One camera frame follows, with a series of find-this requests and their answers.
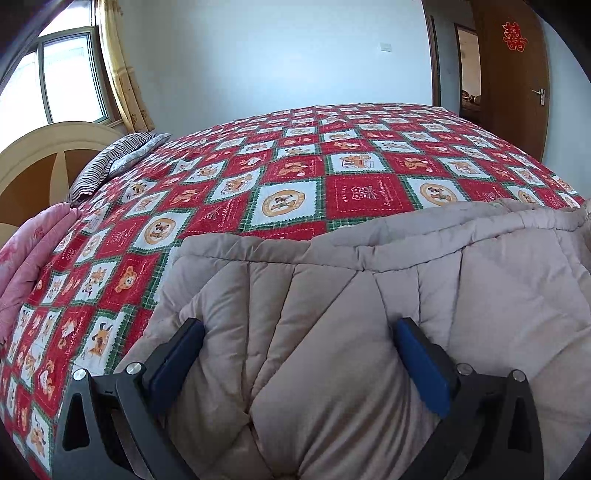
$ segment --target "red patterned bed sheet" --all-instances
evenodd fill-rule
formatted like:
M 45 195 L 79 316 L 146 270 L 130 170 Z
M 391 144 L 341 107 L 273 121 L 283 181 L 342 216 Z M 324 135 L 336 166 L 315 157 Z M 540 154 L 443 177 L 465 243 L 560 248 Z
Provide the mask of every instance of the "red patterned bed sheet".
M 499 197 L 553 208 L 583 202 L 521 150 L 438 107 L 302 108 L 163 145 L 81 207 L 42 270 L 0 355 L 0 417 L 49 478 L 72 369 L 112 372 L 189 235 L 310 239 L 378 216 Z

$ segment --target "beige comforter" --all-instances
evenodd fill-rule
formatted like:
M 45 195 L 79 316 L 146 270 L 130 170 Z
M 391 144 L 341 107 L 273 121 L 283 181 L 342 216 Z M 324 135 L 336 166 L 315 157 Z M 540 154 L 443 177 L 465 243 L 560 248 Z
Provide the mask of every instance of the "beige comforter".
M 203 319 L 166 424 L 202 479 L 395 479 L 438 422 L 388 336 L 408 316 L 458 362 L 527 374 L 557 478 L 591 430 L 590 209 L 462 202 L 309 242 L 187 238 L 119 369 Z

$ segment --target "yellow curtain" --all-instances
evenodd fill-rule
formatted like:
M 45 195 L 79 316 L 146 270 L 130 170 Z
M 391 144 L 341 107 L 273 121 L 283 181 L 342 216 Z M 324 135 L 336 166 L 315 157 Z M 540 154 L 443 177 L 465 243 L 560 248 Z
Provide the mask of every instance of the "yellow curtain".
M 135 70 L 125 61 L 119 40 L 122 15 L 117 0 L 97 1 L 96 21 L 100 46 L 121 118 L 130 133 L 148 132 L 154 129 L 154 124 L 142 100 Z

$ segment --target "headboard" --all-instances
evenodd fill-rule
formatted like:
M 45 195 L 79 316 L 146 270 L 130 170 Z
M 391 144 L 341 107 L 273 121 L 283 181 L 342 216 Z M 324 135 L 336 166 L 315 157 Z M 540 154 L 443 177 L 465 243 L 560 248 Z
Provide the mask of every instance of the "headboard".
M 90 122 L 60 122 L 33 130 L 1 152 L 0 247 L 29 218 L 65 201 L 85 165 L 121 136 Z

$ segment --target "metal screw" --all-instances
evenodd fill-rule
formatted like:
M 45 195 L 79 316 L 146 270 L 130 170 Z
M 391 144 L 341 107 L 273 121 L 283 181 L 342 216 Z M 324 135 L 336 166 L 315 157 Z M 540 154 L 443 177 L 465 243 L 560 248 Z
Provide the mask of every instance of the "metal screw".
M 84 370 L 83 368 L 79 368 L 72 375 L 74 380 L 82 380 L 85 376 L 86 376 L 86 370 Z
M 136 373 L 138 373 L 140 370 L 142 370 L 142 364 L 139 362 L 133 362 L 130 363 L 127 367 L 125 367 L 125 371 L 129 374 L 129 375 L 135 375 Z
M 521 370 L 513 370 L 513 378 L 518 382 L 523 382 L 526 379 L 526 376 Z
M 467 377 L 468 375 L 472 375 L 472 372 L 474 371 L 474 369 L 472 368 L 472 366 L 470 364 L 458 364 L 456 366 L 457 368 L 457 372 L 460 375 L 463 375 L 464 377 Z

